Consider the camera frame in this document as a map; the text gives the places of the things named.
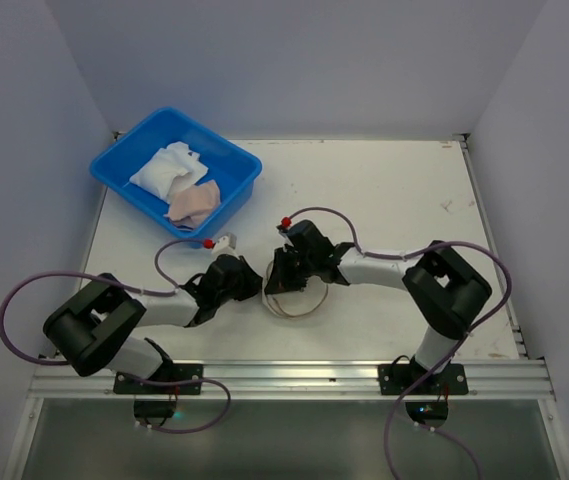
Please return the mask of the round beige mesh laundry bag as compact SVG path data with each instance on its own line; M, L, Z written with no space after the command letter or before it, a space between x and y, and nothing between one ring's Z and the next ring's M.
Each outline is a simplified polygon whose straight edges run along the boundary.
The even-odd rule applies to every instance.
M318 310L328 294L329 286L319 278L312 277L302 291L279 294L262 292L262 303L276 317L296 320Z

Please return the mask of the pink bra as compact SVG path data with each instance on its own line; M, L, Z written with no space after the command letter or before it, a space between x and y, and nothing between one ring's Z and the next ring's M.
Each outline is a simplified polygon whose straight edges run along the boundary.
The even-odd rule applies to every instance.
M176 193L164 217L176 228L192 231L220 206L221 194L214 180Z

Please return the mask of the white bra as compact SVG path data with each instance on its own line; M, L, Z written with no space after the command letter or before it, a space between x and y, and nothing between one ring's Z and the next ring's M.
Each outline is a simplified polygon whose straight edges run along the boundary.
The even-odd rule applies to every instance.
M198 152L184 142L174 142L160 148L129 182L170 203L176 193L194 186L207 173Z

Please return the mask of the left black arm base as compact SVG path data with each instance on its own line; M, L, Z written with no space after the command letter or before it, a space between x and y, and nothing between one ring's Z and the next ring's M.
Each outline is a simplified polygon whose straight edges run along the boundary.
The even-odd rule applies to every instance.
M155 341L129 339L108 367L115 373L113 392L119 395L166 396L162 400L135 400L134 418L146 428L164 427L177 412L183 395L199 395L201 363L176 363Z

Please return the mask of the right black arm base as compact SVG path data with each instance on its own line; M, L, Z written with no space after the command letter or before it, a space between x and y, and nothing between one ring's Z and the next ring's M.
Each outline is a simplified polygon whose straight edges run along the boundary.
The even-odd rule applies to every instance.
M449 415L449 400L468 395L466 372L461 364L447 363L439 373L431 374L409 391L426 369L406 355L377 366L380 393L385 396L405 394L403 405L409 418L420 425L442 427Z

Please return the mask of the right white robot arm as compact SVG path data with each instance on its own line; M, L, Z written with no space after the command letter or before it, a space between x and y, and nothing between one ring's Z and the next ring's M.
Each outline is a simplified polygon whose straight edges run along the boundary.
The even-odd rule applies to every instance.
M353 242L332 243L310 220L280 226L285 244L274 251L263 296L301 292L312 277L330 285L376 285L408 292L427 322L411 358L419 374L442 373L453 347L469 333L492 288L461 255L440 241L409 259L400 254L367 256Z

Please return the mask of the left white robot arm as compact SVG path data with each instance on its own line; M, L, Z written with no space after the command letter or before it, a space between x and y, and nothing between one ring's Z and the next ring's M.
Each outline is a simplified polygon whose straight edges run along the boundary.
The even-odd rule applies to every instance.
M90 281L51 314L43 333L81 377L102 369L155 381L175 378L173 360L150 338L132 332L143 326L195 328L229 301L258 295L262 277L242 256L222 254L168 297L132 295L108 273Z

